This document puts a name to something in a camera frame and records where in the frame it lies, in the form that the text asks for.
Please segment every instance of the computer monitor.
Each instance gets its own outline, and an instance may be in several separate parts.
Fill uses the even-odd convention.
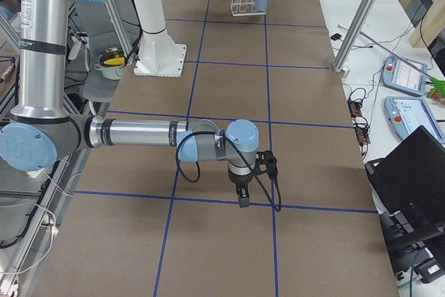
[[[445,149],[417,128],[369,175],[388,212],[400,211],[415,230],[445,221]],[[445,236],[423,241],[445,268]]]

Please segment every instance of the white desk surface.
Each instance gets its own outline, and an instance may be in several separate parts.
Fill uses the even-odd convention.
[[[361,0],[320,0],[326,27],[330,35],[340,33],[342,39],[344,38],[346,32],[338,28],[337,25],[340,24],[346,28],[350,26],[360,1]],[[411,28],[412,25],[398,0],[377,0],[362,27],[362,31],[375,40],[390,41],[402,35],[407,27]],[[415,49],[411,47],[408,39],[413,31],[414,29],[402,37],[398,47],[394,51],[401,56],[424,62],[428,64],[429,67],[431,67],[432,62],[433,69],[429,70],[428,73],[438,79],[443,79],[443,74],[440,72],[436,63],[431,60],[431,55],[428,50],[426,48]],[[359,36],[355,44],[366,45],[369,42],[366,38]],[[386,43],[385,46],[392,50],[397,42],[398,39],[394,42]],[[333,48],[340,48],[341,41],[331,40],[331,44]],[[384,65],[388,56],[389,54],[378,46],[351,51],[345,63],[351,71],[348,77],[343,80],[343,83],[349,85],[352,89],[363,87],[367,92],[370,91],[372,88],[371,81],[373,74]],[[380,74],[377,74],[375,76],[375,82],[378,82],[379,78]],[[346,97],[349,96],[350,88],[345,85],[344,89]],[[357,92],[353,98],[361,96],[362,93]],[[371,144],[368,147],[365,162],[387,156],[388,153],[401,142],[400,138],[394,133],[384,112],[384,99],[388,96],[401,97],[409,95],[381,85],[380,87],[376,86],[373,92],[369,94],[369,98],[364,100],[362,114],[371,122],[371,133],[369,136]],[[371,110],[374,99],[375,106],[371,121]],[[430,99],[428,99],[428,105],[437,119],[445,118],[445,106]],[[442,131],[444,131],[445,126],[443,123],[440,123],[440,125]],[[401,297],[409,296],[409,289],[407,287],[400,289],[399,294]],[[413,295],[416,297],[445,296],[445,277],[430,284],[415,282],[413,284]]]

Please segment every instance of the brown table surface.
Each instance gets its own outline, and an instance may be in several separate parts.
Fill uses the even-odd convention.
[[[254,182],[240,209],[225,163],[188,184],[168,147],[93,150],[34,296],[398,296],[319,1],[229,2],[163,0],[184,72],[127,71],[108,117],[253,120],[282,212]]]

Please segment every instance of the black electronic device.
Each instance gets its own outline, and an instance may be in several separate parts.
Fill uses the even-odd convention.
[[[391,215],[381,215],[394,272],[411,266],[417,248],[427,245],[415,271],[424,282],[445,274],[445,149],[423,127],[384,159],[370,161],[366,172]]]

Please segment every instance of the metal pole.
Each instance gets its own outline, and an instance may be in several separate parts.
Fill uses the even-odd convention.
[[[10,25],[8,20],[6,20],[3,15],[0,15],[0,31],[2,31],[9,43],[14,47],[17,52],[19,49],[19,35],[15,32],[14,28]]]
[[[339,28],[341,29],[346,29],[345,27],[338,25]],[[398,54],[396,54],[395,52],[393,52],[392,50],[389,50],[388,48],[386,48],[384,45],[382,45],[380,42],[374,40],[371,36],[368,36],[367,34],[363,33],[362,31],[359,32],[360,35],[364,36],[365,38],[367,38],[368,40],[370,40],[372,43],[374,43],[375,45],[378,45],[380,48],[384,49],[386,52],[389,52],[392,56],[394,56],[395,58],[397,58],[400,62],[402,62],[403,64],[406,64],[407,66],[409,66],[410,68],[416,70],[418,73],[420,73],[422,76],[424,76],[425,78],[428,79],[432,79],[433,77],[430,76],[429,74],[425,73],[424,71],[420,70],[419,68],[417,68],[416,66],[414,66],[413,64],[411,64],[409,61],[407,61],[406,59],[404,59],[402,56],[399,56]]]
[[[111,23],[114,26],[116,34],[118,35],[118,39],[120,45],[122,46],[122,50],[126,55],[128,55],[133,49],[130,41],[130,37],[128,36],[127,30],[124,27],[124,22],[122,21],[122,17],[120,16],[118,5],[115,0],[107,0],[105,3],[106,10],[108,11],[108,15],[110,16]],[[133,62],[133,55],[130,55],[128,64]]]
[[[368,17],[369,12],[372,9],[375,0],[362,0],[357,12],[355,13],[353,22],[350,25],[349,31],[345,36],[344,42],[340,47],[339,53],[335,58],[333,69],[336,72],[343,70],[344,63],[348,57],[350,50],[352,49],[363,24]]]

